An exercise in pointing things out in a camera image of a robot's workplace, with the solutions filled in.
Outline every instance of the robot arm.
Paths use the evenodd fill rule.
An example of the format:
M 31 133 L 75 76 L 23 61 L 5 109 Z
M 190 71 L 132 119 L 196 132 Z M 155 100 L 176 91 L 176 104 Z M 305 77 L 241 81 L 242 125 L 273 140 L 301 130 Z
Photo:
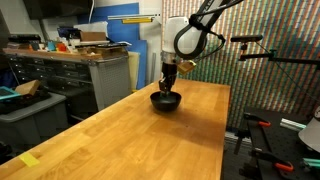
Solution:
M 186 17 L 171 17 L 167 20 L 164 31 L 164 45 L 162 49 L 162 73 L 159 81 L 162 94 L 170 93 L 174 85 L 178 67 L 184 60 L 195 59 L 199 56 L 207 43 L 208 33 L 224 9 L 243 0 L 205 0 L 196 14 L 190 19 Z

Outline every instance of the pegboard wall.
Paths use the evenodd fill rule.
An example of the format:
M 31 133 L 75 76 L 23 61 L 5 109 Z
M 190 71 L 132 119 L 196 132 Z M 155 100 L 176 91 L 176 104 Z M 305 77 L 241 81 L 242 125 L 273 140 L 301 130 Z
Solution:
M 190 17 L 202 3 L 203 0 L 163 0 L 163 31 L 169 17 Z M 313 111 L 316 101 L 297 88 L 274 62 L 238 61 L 240 44 L 231 43 L 230 38 L 261 34 L 264 38 L 260 43 L 267 49 L 276 49 L 276 57 L 320 60 L 319 0 L 244 0 L 225 10 L 212 31 L 223 34 L 227 40 L 223 49 L 180 78 L 231 85 L 228 127 L 241 125 L 245 106 L 302 115 Z M 208 39 L 203 54 L 220 45 L 216 37 Z M 247 53 L 264 51 L 252 43 L 248 44 Z M 320 100 L 320 71 L 315 65 L 280 63 L 280 66 L 304 91 Z

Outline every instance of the floor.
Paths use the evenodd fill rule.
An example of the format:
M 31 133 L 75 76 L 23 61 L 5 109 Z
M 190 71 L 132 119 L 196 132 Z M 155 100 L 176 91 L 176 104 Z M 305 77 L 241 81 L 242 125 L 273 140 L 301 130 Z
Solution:
M 243 176 L 239 175 L 239 169 L 244 163 L 250 161 L 248 152 L 251 150 L 250 144 L 242 143 L 238 155 L 234 154 L 236 141 L 225 139 L 225 152 L 223 156 L 222 177 L 221 180 L 244 180 Z

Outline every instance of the black bowl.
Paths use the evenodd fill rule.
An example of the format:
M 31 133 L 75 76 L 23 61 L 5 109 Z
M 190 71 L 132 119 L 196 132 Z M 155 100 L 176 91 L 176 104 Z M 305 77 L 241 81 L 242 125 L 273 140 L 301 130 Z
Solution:
M 160 91 L 151 94 L 152 105 L 159 111 L 174 111 L 180 104 L 181 95 L 176 92 L 170 92 L 167 96 L 161 96 Z

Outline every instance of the yellow tape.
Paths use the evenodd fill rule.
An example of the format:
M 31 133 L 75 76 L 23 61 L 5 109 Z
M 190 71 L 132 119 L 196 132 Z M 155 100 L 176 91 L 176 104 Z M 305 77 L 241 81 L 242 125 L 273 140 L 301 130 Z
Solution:
M 19 159 L 21 159 L 21 161 L 23 161 L 28 167 L 32 167 L 35 166 L 37 164 L 40 163 L 40 161 L 38 159 L 36 159 L 35 157 L 32 156 L 32 154 L 25 152 L 20 154 Z

